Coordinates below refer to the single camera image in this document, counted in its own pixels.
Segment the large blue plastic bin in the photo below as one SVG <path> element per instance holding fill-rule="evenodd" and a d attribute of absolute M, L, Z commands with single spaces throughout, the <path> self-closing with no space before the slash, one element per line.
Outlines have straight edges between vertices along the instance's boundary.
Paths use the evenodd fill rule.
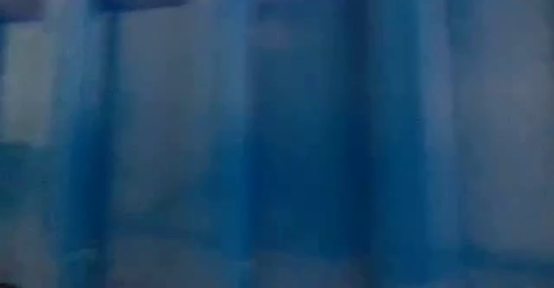
<path fill-rule="evenodd" d="M 0 0 L 0 288 L 554 288 L 554 0 Z"/>

